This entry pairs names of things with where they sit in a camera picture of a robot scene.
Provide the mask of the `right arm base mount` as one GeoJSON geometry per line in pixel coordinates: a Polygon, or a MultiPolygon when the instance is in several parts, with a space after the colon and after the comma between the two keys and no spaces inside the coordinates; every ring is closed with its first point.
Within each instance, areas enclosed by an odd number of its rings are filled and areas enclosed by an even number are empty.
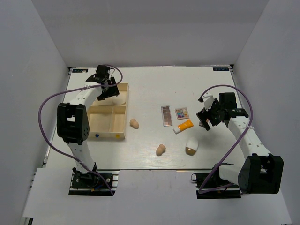
{"type": "Polygon", "coordinates": [[[209,172],[193,173],[191,182],[196,184],[197,199],[240,199],[241,192],[238,185],[240,170],[240,166],[222,163],[204,186],[202,183],[204,183],[209,172]]]}

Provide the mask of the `round white powder puff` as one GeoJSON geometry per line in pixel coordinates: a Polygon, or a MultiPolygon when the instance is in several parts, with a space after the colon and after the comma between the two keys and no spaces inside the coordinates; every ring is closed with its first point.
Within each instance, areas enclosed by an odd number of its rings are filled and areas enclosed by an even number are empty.
{"type": "Polygon", "coordinates": [[[126,96],[119,94],[112,98],[112,105],[124,105],[126,103],[126,96]]]}

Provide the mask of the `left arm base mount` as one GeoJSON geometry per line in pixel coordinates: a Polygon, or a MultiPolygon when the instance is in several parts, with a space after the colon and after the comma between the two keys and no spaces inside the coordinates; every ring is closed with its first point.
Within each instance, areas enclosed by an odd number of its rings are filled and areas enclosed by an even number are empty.
{"type": "Polygon", "coordinates": [[[89,172],[80,172],[75,167],[72,169],[72,177],[69,186],[68,195],[70,196],[112,196],[115,193],[119,171],[113,170],[98,170],[97,172],[105,179],[103,181],[99,176],[89,172]]]}

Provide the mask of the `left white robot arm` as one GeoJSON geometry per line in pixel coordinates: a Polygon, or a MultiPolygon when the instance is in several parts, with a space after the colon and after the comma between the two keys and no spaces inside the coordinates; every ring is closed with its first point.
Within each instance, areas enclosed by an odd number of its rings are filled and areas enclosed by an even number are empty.
{"type": "Polygon", "coordinates": [[[83,182],[88,187],[94,187],[99,182],[96,162],[92,159],[87,145],[90,133],[88,109],[95,100],[120,94],[117,82],[110,77],[111,67],[99,65],[96,73],[85,81],[86,88],[81,90],[75,98],[67,103],[60,103],[57,108],[57,133],[71,149],[76,158],[76,169],[85,173],[83,182]]]}

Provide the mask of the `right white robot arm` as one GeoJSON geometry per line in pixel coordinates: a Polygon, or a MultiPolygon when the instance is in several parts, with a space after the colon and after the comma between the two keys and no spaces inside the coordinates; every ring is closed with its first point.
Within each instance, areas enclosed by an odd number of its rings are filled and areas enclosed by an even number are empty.
{"type": "Polygon", "coordinates": [[[277,194],[280,189],[283,159],[271,154],[263,145],[245,109],[238,108],[233,92],[220,93],[219,98],[205,93],[199,101],[204,108],[196,115],[200,124],[210,130],[221,122],[232,132],[239,145],[244,160],[237,165],[223,161],[215,164],[209,179],[219,188],[229,184],[237,185],[243,194],[277,194]]]}

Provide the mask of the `beige sponge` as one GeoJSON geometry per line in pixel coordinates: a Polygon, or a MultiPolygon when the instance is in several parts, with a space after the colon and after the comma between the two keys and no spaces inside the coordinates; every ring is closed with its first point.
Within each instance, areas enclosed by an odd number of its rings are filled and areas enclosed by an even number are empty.
{"type": "Polygon", "coordinates": [[[131,119],[130,122],[129,122],[129,124],[134,129],[138,129],[139,128],[139,123],[136,121],[136,119],[131,119]]]}
{"type": "Polygon", "coordinates": [[[163,144],[160,144],[156,150],[156,155],[161,156],[163,153],[165,153],[166,147],[163,144]]]}

